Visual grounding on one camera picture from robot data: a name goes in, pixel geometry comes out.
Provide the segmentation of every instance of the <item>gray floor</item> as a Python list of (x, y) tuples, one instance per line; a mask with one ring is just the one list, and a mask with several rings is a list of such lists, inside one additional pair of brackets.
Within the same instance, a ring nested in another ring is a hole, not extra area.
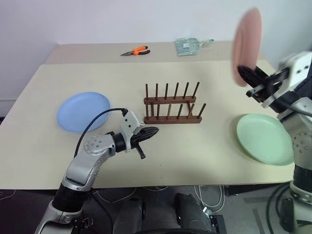
[[(275, 187), (226, 197), (224, 208), (218, 214), (224, 215), (227, 233), (229, 234), (265, 234), (269, 233), (265, 221), (265, 205)], [(133, 188), (106, 189), (101, 191), (107, 200), (116, 200), (130, 194)], [(0, 233), (27, 234), (33, 233), (39, 223), (45, 208), (53, 198), (49, 195), (39, 195), (26, 191), (16, 191), (14, 196), (3, 199), (13, 193), (11, 190), (0, 190)], [(169, 187), (160, 192), (151, 192), (138, 188), (135, 195), (141, 196), (146, 202), (146, 218), (142, 230), (156, 228), (178, 228), (173, 201), (176, 193), (194, 194), (193, 186)], [(218, 187), (209, 186), (202, 189), (202, 197), (206, 203), (217, 203)], [(103, 205), (108, 209), (113, 219), (116, 218), (124, 201)], [(84, 205), (85, 216), (92, 216), (96, 233), (109, 233), (108, 218), (93, 201)], [(278, 224), (275, 210), (271, 210), (273, 229), (276, 234), (286, 234)]]

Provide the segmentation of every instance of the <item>beige tabletop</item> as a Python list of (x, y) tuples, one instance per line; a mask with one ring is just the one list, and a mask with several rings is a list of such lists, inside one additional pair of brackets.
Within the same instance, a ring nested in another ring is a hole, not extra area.
[[(69, 97), (81, 92), (99, 92), (106, 95), (112, 107), (126, 107), (144, 115), (146, 83), (150, 94), (158, 83), (160, 96), (164, 94), (166, 83), (169, 83), (168, 93), (172, 95), (179, 82), (179, 94), (182, 95), (186, 82), (190, 82), (188, 93), (191, 94), (198, 81), (194, 113), (207, 103), (203, 121), (200, 124), (157, 125), (159, 132), (141, 144), (146, 154), (144, 160), (136, 150), (116, 154), (103, 164), (94, 187), (254, 184), (291, 180), (293, 164), (278, 167), (260, 163), (248, 156), (237, 142), (235, 126), (241, 116), (264, 113), (275, 117), (276, 114), (248, 98), (245, 95), (248, 87), (234, 84), (226, 53), (223, 54), (225, 60), (221, 56), (208, 61), (160, 62), (156, 58), (149, 62), (131, 62), (136, 59), (132, 56), (129, 62), (94, 64), (95, 61), (86, 60), (70, 64), (68, 59), (57, 64), (48, 59), (50, 64), (37, 70), (0, 125), (0, 188), (58, 188), (79, 139), (79, 134), (62, 130), (56, 121), (60, 105)], [(258, 61), (258, 66), (267, 73), (273, 72), (264, 59)], [(177, 110), (178, 105), (173, 105), (171, 112)], [(162, 105), (160, 114), (166, 112), (167, 106)], [(85, 140), (109, 131), (117, 133), (121, 119), (121, 113), (111, 113), (105, 124), (89, 132)]]

